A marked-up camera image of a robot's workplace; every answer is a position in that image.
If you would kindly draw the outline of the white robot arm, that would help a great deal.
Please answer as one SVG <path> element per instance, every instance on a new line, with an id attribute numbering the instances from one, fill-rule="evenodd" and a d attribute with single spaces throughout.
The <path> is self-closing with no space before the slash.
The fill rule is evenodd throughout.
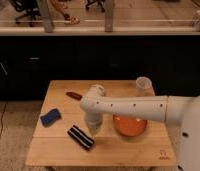
<path id="1" fill-rule="evenodd" d="M 92 85 L 80 101 L 90 130 L 97 130 L 104 114 L 176 124 L 181 127 L 175 171 L 200 171 L 200 95 L 107 97 L 101 85 Z"/>

